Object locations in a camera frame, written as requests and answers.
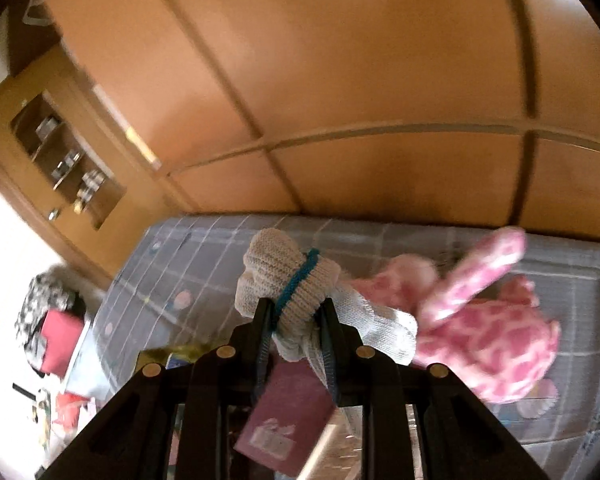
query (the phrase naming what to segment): rolled glove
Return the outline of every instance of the rolled glove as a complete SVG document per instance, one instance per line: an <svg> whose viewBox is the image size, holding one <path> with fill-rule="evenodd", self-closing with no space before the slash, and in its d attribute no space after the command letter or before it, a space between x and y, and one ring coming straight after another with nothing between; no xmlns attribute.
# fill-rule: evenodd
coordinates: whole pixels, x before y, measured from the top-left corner
<svg viewBox="0 0 600 480"><path fill-rule="evenodd" d="M253 318L260 298L278 300L289 281L306 261L298 245L277 229L264 229L251 240L244 255L245 271L238 279L235 307ZM416 348L417 323L411 314L372 305L344 282L340 266L318 256L315 267L288 298L273 339L288 361L307 357L326 384L314 313L325 298L331 298L343 324L355 327L364 344L384 352L398 364L407 365Z"/></svg>

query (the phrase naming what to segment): pink spotted plush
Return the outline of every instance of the pink spotted plush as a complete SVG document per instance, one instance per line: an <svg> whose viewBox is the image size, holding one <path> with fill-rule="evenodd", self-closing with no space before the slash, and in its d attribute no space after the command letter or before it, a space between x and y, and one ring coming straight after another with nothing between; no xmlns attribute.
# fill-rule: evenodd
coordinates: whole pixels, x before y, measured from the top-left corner
<svg viewBox="0 0 600 480"><path fill-rule="evenodd" d="M554 362L560 324L536 308L533 282L516 275L497 300L472 299L524 253L525 232L505 227L481 239L442 280L432 261L403 254L372 279L351 285L372 303L416 317L415 365L446 364L485 401L537 398L538 391L555 391L539 381Z"/></svg>

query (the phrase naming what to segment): gray plaid bedsheet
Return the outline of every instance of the gray plaid bedsheet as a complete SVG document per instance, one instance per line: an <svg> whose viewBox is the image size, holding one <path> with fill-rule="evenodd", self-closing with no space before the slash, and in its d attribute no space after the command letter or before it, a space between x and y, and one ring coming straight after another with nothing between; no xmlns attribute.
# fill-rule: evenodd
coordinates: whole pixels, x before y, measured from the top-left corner
<svg viewBox="0 0 600 480"><path fill-rule="evenodd" d="M114 280L94 320L112 393L131 377L141 349L224 344L246 322L233 308L251 237L278 227L320 249L353 277L392 256L417 253L453 264L484 234L471 228L411 226L297 216L197 216L152 226ZM560 320L562 339L548 376L560 393L535 420L512 404L491 406L552 479L584 478L600 458L600 244L530 235L514 272L536 282L541 310ZM174 298L189 291L192 305Z"/></svg>

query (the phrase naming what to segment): plush toy ear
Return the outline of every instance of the plush toy ear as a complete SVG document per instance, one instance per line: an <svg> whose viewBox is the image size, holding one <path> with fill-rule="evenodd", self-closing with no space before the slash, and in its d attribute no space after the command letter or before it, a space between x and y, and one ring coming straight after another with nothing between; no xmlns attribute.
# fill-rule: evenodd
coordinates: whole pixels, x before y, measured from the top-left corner
<svg viewBox="0 0 600 480"><path fill-rule="evenodd" d="M417 254L400 254L372 278L350 280L371 303L415 314L422 298L440 279L436 264Z"/></svg>
<svg viewBox="0 0 600 480"><path fill-rule="evenodd" d="M525 254L525 232L503 227L482 238L420 303L418 326L431 329L504 276Z"/></svg>

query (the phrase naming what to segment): metal bolt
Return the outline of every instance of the metal bolt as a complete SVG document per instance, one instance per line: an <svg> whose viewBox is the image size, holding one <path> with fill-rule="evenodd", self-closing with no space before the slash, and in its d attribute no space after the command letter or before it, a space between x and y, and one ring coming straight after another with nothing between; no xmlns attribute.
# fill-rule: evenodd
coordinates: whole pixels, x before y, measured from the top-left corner
<svg viewBox="0 0 600 480"><path fill-rule="evenodd" d="M162 368L158 363L149 363L142 367L142 375L145 377L155 377L160 375Z"/></svg>
<svg viewBox="0 0 600 480"><path fill-rule="evenodd" d="M429 373L437 379L443 379L449 375L449 368L440 363L435 363L429 368Z"/></svg>
<svg viewBox="0 0 600 480"><path fill-rule="evenodd" d="M371 346L359 346L356 348L356 355L361 359L371 359L376 355L376 351Z"/></svg>
<svg viewBox="0 0 600 480"><path fill-rule="evenodd" d="M221 346L216 350L216 355L221 359L230 359L235 355L235 348L231 345Z"/></svg>

